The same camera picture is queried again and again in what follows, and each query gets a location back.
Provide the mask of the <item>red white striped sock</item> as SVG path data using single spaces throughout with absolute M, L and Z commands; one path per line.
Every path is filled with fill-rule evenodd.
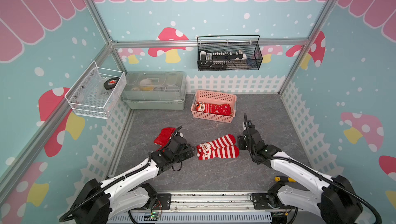
M 198 149 L 197 156 L 199 160 L 209 160 L 214 158 L 234 159 L 234 158 L 238 158 L 239 154 L 240 151 L 238 147 L 233 145 L 225 148 L 217 148 L 207 153 L 204 153 L 202 149 Z

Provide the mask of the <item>red sock white lettering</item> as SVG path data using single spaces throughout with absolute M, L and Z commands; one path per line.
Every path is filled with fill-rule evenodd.
M 196 111 L 221 116 L 231 116 L 232 110 L 229 104 L 213 104 L 207 102 L 197 102 Z

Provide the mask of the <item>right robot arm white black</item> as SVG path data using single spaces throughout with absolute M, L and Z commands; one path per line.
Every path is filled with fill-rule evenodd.
M 289 206 L 295 211 L 304 210 L 322 218 L 327 224 L 354 224 L 368 208 L 376 224 L 383 222 L 379 212 L 365 199 L 358 196 L 350 181 L 338 175 L 332 177 L 320 173 L 293 159 L 280 148 L 266 144 L 247 117 L 243 121 L 243 133 L 238 137 L 257 165 L 283 173 L 305 190 L 288 186 L 286 179 L 267 190 L 265 203 L 272 209 Z

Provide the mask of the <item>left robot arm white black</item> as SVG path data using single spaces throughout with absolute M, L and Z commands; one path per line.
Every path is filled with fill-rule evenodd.
M 194 148 L 180 130 L 181 127 L 177 127 L 163 148 L 149 153 L 137 166 L 101 182 L 88 181 L 59 222 L 105 224 L 112 217 L 132 209 L 151 209 L 157 193 L 147 181 L 194 156 Z

